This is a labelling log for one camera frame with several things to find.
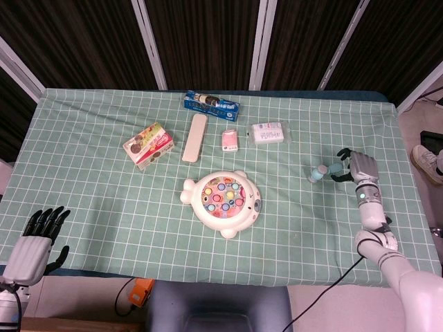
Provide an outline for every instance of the pink small box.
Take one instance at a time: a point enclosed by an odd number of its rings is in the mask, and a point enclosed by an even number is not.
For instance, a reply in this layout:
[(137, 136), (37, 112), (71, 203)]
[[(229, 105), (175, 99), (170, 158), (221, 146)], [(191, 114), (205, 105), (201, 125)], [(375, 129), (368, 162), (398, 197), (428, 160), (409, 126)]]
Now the pink small box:
[(223, 151), (237, 151), (237, 130), (226, 130), (221, 135), (221, 146)]

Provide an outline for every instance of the white robotic hand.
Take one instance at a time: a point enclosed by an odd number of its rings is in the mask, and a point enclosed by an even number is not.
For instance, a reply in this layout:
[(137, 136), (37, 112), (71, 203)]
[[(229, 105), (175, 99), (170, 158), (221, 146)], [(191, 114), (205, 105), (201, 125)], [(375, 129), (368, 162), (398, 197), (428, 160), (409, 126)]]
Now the white robotic hand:
[(350, 159), (350, 172), (342, 176), (331, 175), (331, 178), (336, 182), (353, 181), (357, 185), (355, 194), (363, 227), (380, 233), (390, 232), (388, 224), (391, 220), (384, 214), (381, 204), (379, 171), (375, 159), (348, 148), (340, 150), (337, 156), (341, 156), (341, 160)]
[(70, 210), (61, 213), (63, 209), (60, 206), (54, 211), (49, 209), (34, 213), (12, 249), (0, 279), (0, 330), (20, 330), (20, 319), (30, 296), (28, 287), (39, 282), (43, 275), (62, 266), (66, 260), (68, 246), (63, 247), (55, 262), (48, 264), (53, 244), (70, 213)]
[(354, 181), (364, 230), (355, 236), (358, 253), (378, 265), (398, 295), (406, 318), (406, 332), (438, 332), (443, 326), (443, 279), (416, 271), (398, 252), (398, 243), (384, 214), (374, 158), (342, 149), (341, 160), (350, 158), (350, 173), (331, 177), (337, 182)]

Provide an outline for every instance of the white package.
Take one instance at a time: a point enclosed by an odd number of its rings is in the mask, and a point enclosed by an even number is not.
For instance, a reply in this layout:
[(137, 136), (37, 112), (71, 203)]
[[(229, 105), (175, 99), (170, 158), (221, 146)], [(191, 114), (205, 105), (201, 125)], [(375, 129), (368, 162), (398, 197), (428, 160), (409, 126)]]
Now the white package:
[(247, 136), (252, 144), (291, 142), (291, 132), (287, 122), (265, 122), (250, 124)]

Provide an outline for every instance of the orange device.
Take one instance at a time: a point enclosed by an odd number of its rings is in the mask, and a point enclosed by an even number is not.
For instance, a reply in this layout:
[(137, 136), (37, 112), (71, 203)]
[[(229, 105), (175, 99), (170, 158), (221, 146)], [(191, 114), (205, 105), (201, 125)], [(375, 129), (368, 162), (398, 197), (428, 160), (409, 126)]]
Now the orange device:
[(133, 305), (141, 308), (150, 296), (154, 282), (154, 279), (137, 278), (134, 287), (129, 294), (129, 301)]

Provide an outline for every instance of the snack box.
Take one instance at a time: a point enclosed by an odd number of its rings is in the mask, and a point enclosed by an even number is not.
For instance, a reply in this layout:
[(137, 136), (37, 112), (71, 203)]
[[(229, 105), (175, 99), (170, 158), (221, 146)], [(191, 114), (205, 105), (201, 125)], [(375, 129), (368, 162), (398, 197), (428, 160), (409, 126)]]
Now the snack box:
[(188, 91), (186, 93), (183, 105), (187, 109), (211, 114), (229, 121), (237, 121), (240, 106), (238, 102), (231, 102), (213, 95), (196, 93), (194, 91)]
[(174, 148), (172, 136), (158, 122), (123, 144), (123, 149), (142, 171), (172, 148)]

